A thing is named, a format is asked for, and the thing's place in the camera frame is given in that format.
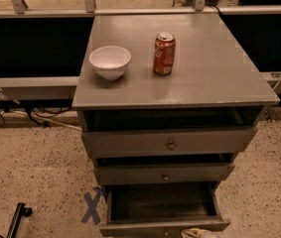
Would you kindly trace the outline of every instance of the can label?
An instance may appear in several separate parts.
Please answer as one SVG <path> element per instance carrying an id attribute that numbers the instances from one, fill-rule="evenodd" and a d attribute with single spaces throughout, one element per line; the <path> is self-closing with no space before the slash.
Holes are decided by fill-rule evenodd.
<path id="1" fill-rule="evenodd" d="M 159 75 L 170 74 L 176 53 L 176 40 L 170 33 L 161 33 L 155 40 L 153 71 Z"/>

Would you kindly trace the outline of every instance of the drawer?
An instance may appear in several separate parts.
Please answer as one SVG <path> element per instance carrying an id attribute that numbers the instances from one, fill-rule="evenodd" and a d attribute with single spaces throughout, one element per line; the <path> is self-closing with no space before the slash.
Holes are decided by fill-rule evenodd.
<path id="1" fill-rule="evenodd" d="M 136 110 L 84 110 L 83 130 L 92 132 L 253 126 L 263 106 Z"/>
<path id="2" fill-rule="evenodd" d="M 185 228 L 222 231 L 222 219 L 210 182 L 115 185 L 108 188 L 104 237 L 181 237 Z"/>
<path id="3" fill-rule="evenodd" d="M 174 155 L 175 153 L 235 153 L 248 146 L 255 127 L 188 130 L 84 132 L 93 158 Z"/>
<path id="4" fill-rule="evenodd" d="M 95 169 L 100 185 L 225 180 L 233 163 L 145 165 Z"/>

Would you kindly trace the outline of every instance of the white bowl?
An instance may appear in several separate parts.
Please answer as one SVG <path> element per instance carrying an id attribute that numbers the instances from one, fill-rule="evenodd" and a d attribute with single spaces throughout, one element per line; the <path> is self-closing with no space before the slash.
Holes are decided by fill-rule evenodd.
<path id="1" fill-rule="evenodd" d="M 115 80 L 123 75 L 130 60 L 130 53 L 126 49 L 117 46 L 99 48 L 89 56 L 93 70 L 108 80 Z"/>

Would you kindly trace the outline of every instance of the gray drawer cabinet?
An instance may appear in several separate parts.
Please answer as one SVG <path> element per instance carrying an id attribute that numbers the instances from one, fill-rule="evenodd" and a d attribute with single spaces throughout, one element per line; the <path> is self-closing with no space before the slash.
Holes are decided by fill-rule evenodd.
<path id="1" fill-rule="evenodd" d="M 262 109 L 207 108 L 206 117 L 194 108 L 78 111 L 82 140 L 107 200 L 102 235 L 224 229 L 230 222 L 221 218 L 214 191 L 255 136 Z"/>
<path id="2" fill-rule="evenodd" d="M 161 31 L 177 41 L 172 73 L 152 72 Z M 132 56 L 118 80 L 88 60 L 102 46 Z M 217 14 L 95 16 L 72 106 L 107 202 L 103 236 L 180 237 L 229 225 L 214 192 L 279 99 Z"/>

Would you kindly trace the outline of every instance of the drawer front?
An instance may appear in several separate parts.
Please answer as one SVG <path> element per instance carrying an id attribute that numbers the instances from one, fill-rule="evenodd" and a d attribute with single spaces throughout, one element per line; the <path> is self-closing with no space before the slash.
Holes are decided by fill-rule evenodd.
<path id="1" fill-rule="evenodd" d="M 143 224 L 109 224 L 100 226 L 103 237 L 130 236 L 134 237 L 182 237 L 181 232 L 186 228 L 202 228 L 213 232 L 224 230 L 230 221 L 228 219 L 173 221 Z"/>
<path id="2" fill-rule="evenodd" d="M 115 185 L 109 187 L 104 237 L 181 237 L 185 228 L 222 231 L 222 219 L 209 182 Z"/>
<path id="3" fill-rule="evenodd" d="M 190 164 L 96 168 L 100 185 L 225 180 L 234 164 Z"/>
<path id="4" fill-rule="evenodd" d="M 84 145 L 93 158 L 141 156 L 149 153 L 234 153 L 246 149 L 254 127 L 170 131 L 85 132 Z"/>

